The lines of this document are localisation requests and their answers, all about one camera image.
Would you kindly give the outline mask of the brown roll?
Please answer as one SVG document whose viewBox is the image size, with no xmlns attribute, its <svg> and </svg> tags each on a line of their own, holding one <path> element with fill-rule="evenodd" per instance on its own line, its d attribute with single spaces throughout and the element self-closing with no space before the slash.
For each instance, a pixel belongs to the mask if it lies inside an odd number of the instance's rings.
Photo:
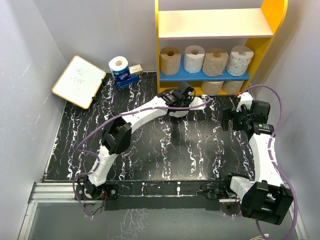
<svg viewBox="0 0 320 240">
<path fill-rule="evenodd" d="M 236 95 L 238 92 L 240 92 L 243 83 L 244 80 L 224 81 L 221 89 L 229 95 Z"/>
<path fill-rule="evenodd" d="M 223 74 L 229 55 L 225 49 L 214 47 L 206 51 L 202 66 L 203 73 L 208 77 Z"/>
<path fill-rule="evenodd" d="M 181 56 L 180 50 L 174 46 L 162 48 L 159 57 L 160 71 L 166 76 L 177 74 L 180 69 Z"/>
<path fill-rule="evenodd" d="M 224 81 L 203 81 L 201 90 L 205 95 L 216 96 L 220 92 Z"/>
</svg>

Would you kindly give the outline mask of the brown roll front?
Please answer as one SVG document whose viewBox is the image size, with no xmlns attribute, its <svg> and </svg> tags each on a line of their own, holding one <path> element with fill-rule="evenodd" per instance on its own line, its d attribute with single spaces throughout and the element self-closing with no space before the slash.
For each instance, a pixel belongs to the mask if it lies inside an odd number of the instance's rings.
<svg viewBox="0 0 320 240">
<path fill-rule="evenodd" d="M 159 57 L 160 71 L 166 76 L 177 74 L 180 69 L 181 56 L 180 50 L 174 46 L 162 48 Z"/>
</svg>

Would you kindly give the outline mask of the white dotted paper roll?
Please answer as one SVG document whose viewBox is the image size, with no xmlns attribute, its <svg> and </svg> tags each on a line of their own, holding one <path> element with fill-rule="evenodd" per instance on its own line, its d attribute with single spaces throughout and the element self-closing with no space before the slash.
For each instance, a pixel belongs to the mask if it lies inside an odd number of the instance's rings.
<svg viewBox="0 0 320 240">
<path fill-rule="evenodd" d="M 227 63 L 226 71 L 232 76 L 242 76 L 254 56 L 254 52 L 244 45 L 237 45 L 231 49 Z"/>
</svg>

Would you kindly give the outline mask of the white roll sideways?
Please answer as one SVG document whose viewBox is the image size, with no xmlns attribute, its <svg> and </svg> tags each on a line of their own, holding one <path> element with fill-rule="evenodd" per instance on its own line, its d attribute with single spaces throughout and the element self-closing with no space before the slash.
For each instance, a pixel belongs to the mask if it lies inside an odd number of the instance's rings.
<svg viewBox="0 0 320 240">
<path fill-rule="evenodd" d="M 185 117 L 189 113 L 189 110 L 170 110 L 168 113 L 169 116 L 174 118 L 182 118 Z"/>
</svg>

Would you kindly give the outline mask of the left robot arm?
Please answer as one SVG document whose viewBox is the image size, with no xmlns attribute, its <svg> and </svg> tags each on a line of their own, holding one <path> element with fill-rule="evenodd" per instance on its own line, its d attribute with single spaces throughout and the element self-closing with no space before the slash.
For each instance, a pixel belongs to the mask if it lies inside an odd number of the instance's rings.
<svg viewBox="0 0 320 240">
<path fill-rule="evenodd" d="M 99 127 L 102 130 L 101 147 L 98 153 L 92 152 L 96 160 L 89 173 L 80 176 L 83 179 L 83 192 L 97 200 L 103 195 L 102 185 L 118 155 L 131 145 L 132 133 L 144 124 L 170 114 L 175 118 L 185 116 L 196 98 L 195 89 L 187 82 L 177 88 L 169 88 L 159 93 L 147 103 L 117 116 L 111 115 Z"/>
</svg>

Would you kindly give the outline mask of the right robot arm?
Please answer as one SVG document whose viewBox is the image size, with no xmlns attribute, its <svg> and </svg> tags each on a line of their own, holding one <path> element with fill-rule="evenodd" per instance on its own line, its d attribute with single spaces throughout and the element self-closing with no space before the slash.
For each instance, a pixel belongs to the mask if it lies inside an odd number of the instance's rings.
<svg viewBox="0 0 320 240">
<path fill-rule="evenodd" d="M 223 131 L 227 131 L 229 122 L 232 122 L 234 131 L 243 131 L 247 135 L 253 154 L 255 179 L 251 182 L 247 176 L 229 173 L 222 190 L 226 197 L 240 200 L 244 217 L 280 225 L 294 198 L 274 166 L 276 158 L 269 140 L 275 129 L 267 123 L 269 112 L 269 103 L 245 94 L 241 95 L 236 108 L 223 110 Z"/>
</svg>

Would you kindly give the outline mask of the yellow shelf unit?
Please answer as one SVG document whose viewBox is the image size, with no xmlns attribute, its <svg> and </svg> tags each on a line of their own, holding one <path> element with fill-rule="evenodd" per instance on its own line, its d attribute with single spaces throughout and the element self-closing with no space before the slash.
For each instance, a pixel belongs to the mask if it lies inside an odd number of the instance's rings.
<svg viewBox="0 0 320 240">
<path fill-rule="evenodd" d="M 245 46 L 254 52 L 247 71 L 242 76 L 224 73 L 209 77 L 202 72 L 188 73 L 181 66 L 175 75 L 166 76 L 156 61 L 157 91 L 176 88 L 186 81 L 197 95 L 203 81 L 244 81 L 245 91 L 280 30 L 286 17 L 288 1 L 264 0 L 258 8 L 160 10 L 154 2 L 156 53 L 160 54 L 161 40 L 246 39 Z"/>
</svg>

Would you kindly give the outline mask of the blue stapler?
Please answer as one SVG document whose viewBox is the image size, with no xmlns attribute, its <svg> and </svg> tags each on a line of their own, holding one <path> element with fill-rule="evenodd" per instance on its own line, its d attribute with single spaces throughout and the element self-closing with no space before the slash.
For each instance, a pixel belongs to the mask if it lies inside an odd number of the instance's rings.
<svg viewBox="0 0 320 240">
<path fill-rule="evenodd" d="M 117 82 L 116 83 L 116 89 L 122 89 L 124 87 L 129 86 L 130 84 L 134 84 L 139 82 L 140 80 L 140 76 L 139 75 L 131 75 L 130 78 L 128 78 L 127 80 L 121 81 L 121 82 Z"/>
</svg>

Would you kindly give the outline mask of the small beige carton box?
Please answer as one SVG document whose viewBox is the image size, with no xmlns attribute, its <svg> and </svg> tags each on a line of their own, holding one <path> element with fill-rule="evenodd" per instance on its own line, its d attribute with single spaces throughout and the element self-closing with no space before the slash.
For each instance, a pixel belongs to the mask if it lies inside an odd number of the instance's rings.
<svg viewBox="0 0 320 240">
<path fill-rule="evenodd" d="M 129 67 L 129 72 L 131 75 L 141 75 L 144 71 L 140 64 L 136 64 Z"/>
</svg>

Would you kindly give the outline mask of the blue box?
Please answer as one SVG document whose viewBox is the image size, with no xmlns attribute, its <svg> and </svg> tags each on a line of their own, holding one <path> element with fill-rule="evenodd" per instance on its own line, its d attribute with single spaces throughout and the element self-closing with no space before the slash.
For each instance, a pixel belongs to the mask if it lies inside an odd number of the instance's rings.
<svg viewBox="0 0 320 240">
<path fill-rule="evenodd" d="M 131 76 L 130 70 L 128 67 L 125 67 L 124 69 L 121 69 L 121 70 L 112 69 L 111 73 L 112 73 L 114 80 L 119 83 L 128 80 Z"/>
</svg>

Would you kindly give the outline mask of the small whiteboard wooden frame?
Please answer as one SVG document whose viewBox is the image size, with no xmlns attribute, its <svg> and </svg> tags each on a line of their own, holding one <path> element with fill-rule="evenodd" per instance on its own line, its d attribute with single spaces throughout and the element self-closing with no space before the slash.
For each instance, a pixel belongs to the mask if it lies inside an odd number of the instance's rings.
<svg viewBox="0 0 320 240">
<path fill-rule="evenodd" d="M 88 109 L 106 72 L 75 55 L 52 88 L 52 93 L 74 105 Z"/>
</svg>

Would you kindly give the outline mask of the aluminium rail frame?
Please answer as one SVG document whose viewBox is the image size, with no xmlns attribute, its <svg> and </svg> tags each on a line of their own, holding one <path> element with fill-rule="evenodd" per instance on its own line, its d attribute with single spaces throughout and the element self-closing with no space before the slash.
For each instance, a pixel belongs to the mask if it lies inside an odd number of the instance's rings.
<svg viewBox="0 0 320 240">
<path fill-rule="evenodd" d="M 177 209 L 199 208 L 212 210 L 220 201 L 240 204 L 240 200 L 224 189 L 225 178 L 230 173 L 244 175 L 255 181 L 255 166 L 247 134 L 233 130 L 223 131 L 223 109 L 236 108 L 237 97 L 209 97 L 206 108 L 191 110 L 186 116 L 175 118 L 169 114 L 142 125 L 131 135 L 129 148 L 118 155 L 111 166 L 106 181 L 101 185 L 99 197 L 91 198 L 83 192 L 80 178 L 92 169 L 99 153 L 102 130 L 98 129 L 111 115 L 132 111 L 149 102 L 160 92 L 139 90 L 137 93 L 119 93 L 109 90 L 101 104 L 91 110 L 81 110 L 67 105 L 66 115 L 53 146 L 47 176 L 51 181 L 59 178 L 68 183 L 57 185 L 57 193 L 39 190 L 34 186 L 30 203 L 66 199 L 77 202 L 85 214 L 89 204 L 100 204 L 105 210 L 122 209 Z M 292 184 L 280 170 L 274 151 L 275 134 L 269 139 L 275 157 L 274 167 L 283 184 L 290 189 L 293 201 L 298 202 Z"/>
</svg>

